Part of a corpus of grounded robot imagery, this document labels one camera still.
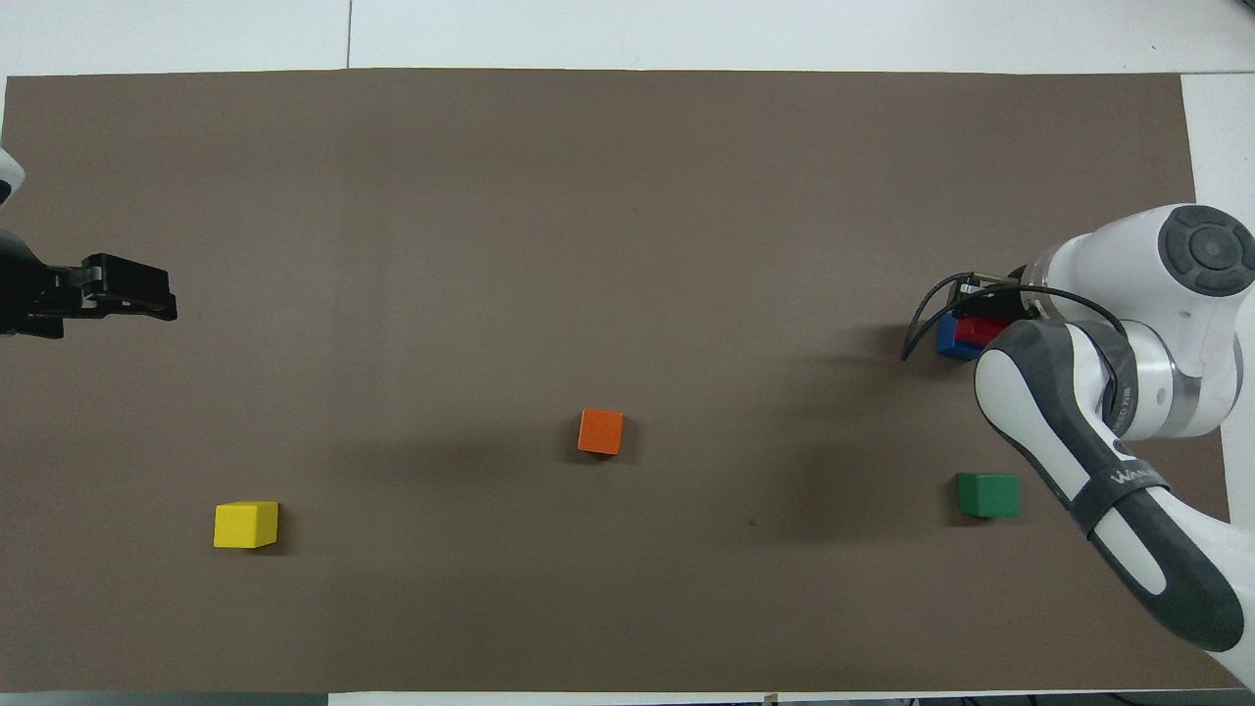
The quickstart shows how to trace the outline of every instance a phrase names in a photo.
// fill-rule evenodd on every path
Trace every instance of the white floor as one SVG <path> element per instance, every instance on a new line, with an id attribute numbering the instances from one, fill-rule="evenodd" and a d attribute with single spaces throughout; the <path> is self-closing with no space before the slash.
<path id="1" fill-rule="evenodd" d="M 0 85 L 10 75 L 363 66 L 1191 74 L 1182 87 L 1199 199 L 1255 223 L 1255 11 L 1237 0 L 0 1 Z M 1255 350 L 1255 305 L 1239 335 Z M 1247 394 L 1224 445 L 1232 519 L 1255 529 L 1252 429 Z"/>

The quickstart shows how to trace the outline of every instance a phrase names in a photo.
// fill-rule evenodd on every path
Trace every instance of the yellow cube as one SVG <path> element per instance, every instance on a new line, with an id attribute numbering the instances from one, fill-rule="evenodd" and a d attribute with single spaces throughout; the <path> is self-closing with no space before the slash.
<path id="1" fill-rule="evenodd" d="M 256 549 L 277 538 L 279 503 L 227 503 L 213 512 L 213 547 Z"/>

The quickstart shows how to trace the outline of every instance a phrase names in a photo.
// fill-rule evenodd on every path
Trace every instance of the brown mat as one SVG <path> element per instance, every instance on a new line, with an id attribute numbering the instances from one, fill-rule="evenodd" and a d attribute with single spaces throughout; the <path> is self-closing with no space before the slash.
<path id="1" fill-rule="evenodd" d="M 0 341 L 3 690 L 1236 683 L 895 359 L 943 275 L 1192 197 L 1175 76 L 15 78 L 5 139 L 4 226 L 182 316 Z M 1224 517 L 1217 438 L 1138 449 Z M 281 543 L 215 551 L 246 499 Z"/>

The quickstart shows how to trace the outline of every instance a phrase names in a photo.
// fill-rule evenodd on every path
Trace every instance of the orange cube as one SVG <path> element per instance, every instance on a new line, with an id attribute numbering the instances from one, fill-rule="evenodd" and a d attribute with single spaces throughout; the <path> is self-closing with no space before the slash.
<path id="1" fill-rule="evenodd" d="M 585 410 L 580 415 L 580 441 L 575 445 L 580 451 L 614 456 L 619 454 L 619 445 L 622 443 L 622 413 Z"/>

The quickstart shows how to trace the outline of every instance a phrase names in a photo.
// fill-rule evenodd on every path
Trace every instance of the black strap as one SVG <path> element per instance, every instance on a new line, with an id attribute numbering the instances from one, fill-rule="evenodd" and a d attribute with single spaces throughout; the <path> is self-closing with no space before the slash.
<path id="1" fill-rule="evenodd" d="M 1093 534 L 1098 520 L 1130 493 L 1143 488 L 1170 488 L 1163 477 L 1146 461 L 1122 461 L 1117 466 L 1104 469 L 1092 477 L 1072 499 L 1068 513 L 1077 523 L 1086 539 Z"/>

